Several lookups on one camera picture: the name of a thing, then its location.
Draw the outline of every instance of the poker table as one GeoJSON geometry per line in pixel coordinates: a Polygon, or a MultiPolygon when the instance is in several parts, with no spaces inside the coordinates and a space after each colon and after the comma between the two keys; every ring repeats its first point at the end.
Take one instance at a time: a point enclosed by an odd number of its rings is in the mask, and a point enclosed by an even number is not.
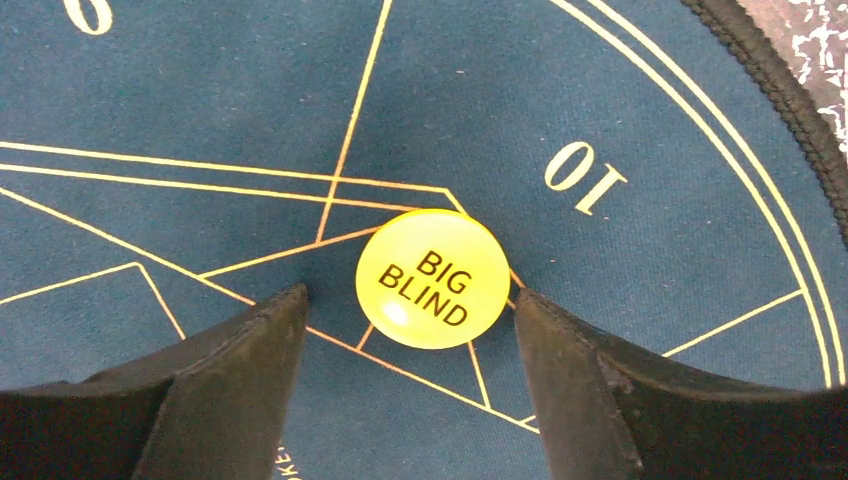
{"type": "Polygon", "coordinates": [[[547,478],[512,300],[458,347],[354,288],[404,212],[678,362],[846,383],[844,157],[725,0],[0,5],[0,389],[310,291],[275,478],[547,478]]]}

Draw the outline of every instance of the stitched edge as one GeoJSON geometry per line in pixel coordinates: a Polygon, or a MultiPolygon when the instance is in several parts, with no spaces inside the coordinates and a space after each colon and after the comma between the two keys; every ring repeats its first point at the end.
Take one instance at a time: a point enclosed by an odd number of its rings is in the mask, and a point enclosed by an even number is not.
{"type": "Polygon", "coordinates": [[[734,0],[680,0],[727,47],[771,100],[816,172],[848,250],[848,165],[809,92],[734,0]]]}

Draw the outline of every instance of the blue fabric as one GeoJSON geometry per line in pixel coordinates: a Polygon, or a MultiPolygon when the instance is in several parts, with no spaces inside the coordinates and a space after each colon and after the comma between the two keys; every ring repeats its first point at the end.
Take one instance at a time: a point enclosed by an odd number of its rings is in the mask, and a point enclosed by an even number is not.
{"type": "MultiPolygon", "coordinates": [[[[324,204],[279,193],[325,197],[327,177],[33,147],[332,175],[382,3],[109,3],[113,25],[96,36],[75,26],[61,2],[0,5],[0,142],[12,142],[0,144],[0,301],[78,280],[0,305],[0,387],[79,381],[179,341],[163,302],[191,335],[246,308],[239,295],[259,300],[305,282],[311,327],[349,348],[308,337],[278,458],[281,470],[299,473],[285,478],[545,478],[538,434],[517,425],[533,409],[509,310],[475,341],[489,408],[467,347],[418,351],[374,332],[367,355],[352,351],[368,327],[353,290],[367,234],[209,277],[237,295],[193,276],[312,243],[324,204]]],[[[343,176],[449,189],[497,236],[528,286],[659,353],[785,300],[673,357],[712,372],[824,387],[812,311],[828,378],[838,383],[848,255],[768,99],[683,6],[608,1],[691,75],[771,184],[648,48],[590,2],[572,2],[680,92],[738,170],[645,71],[562,4],[394,0],[343,176]],[[554,191],[545,169],[573,142],[591,145],[594,163],[576,185],[554,191]],[[593,215],[581,213],[575,205],[607,163],[627,183],[614,184],[593,215]],[[796,294],[799,278],[808,296],[796,294]]],[[[336,198],[454,208],[440,191],[350,183],[336,198]]],[[[398,213],[336,204],[323,238],[398,213]]]]}

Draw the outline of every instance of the yellow button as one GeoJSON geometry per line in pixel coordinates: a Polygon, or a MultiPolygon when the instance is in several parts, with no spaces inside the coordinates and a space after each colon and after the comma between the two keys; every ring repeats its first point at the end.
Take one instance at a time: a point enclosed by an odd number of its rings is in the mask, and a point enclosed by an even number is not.
{"type": "Polygon", "coordinates": [[[450,210],[415,210],[387,222],[356,269],[356,295],[374,327],[417,348],[477,338],[500,316],[509,287],[509,264],[492,233],[450,210]]]}

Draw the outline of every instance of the white number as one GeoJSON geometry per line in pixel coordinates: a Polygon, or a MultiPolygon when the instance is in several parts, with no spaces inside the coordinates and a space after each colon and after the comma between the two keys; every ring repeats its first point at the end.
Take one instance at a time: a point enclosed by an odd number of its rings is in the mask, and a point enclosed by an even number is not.
{"type": "MultiPolygon", "coordinates": [[[[554,155],[554,158],[548,162],[548,168],[545,169],[545,185],[547,185],[551,190],[561,192],[563,190],[568,190],[577,184],[583,177],[589,173],[589,169],[592,168],[592,163],[595,161],[595,149],[592,148],[586,142],[574,142],[569,143],[564,146],[562,150],[557,152],[554,155]],[[560,169],[565,165],[565,163],[574,156],[580,150],[586,150],[586,155],[583,157],[583,160],[577,164],[577,167],[573,172],[569,173],[561,182],[554,182],[554,175],[560,171],[560,169]]],[[[591,208],[592,206],[605,194],[607,191],[615,185],[616,182],[624,182],[627,183],[627,179],[624,178],[623,175],[618,173],[618,170],[615,169],[609,163],[605,164],[607,167],[607,173],[604,177],[589,190],[589,193],[586,194],[577,205],[574,206],[577,211],[585,213],[586,215],[592,215],[591,208]]]]}
{"type": "Polygon", "coordinates": [[[97,28],[91,28],[88,20],[82,14],[82,0],[64,0],[65,10],[68,11],[68,17],[74,22],[77,28],[89,35],[103,35],[112,28],[112,8],[107,0],[90,0],[91,6],[94,7],[94,13],[97,15],[97,28]]]}

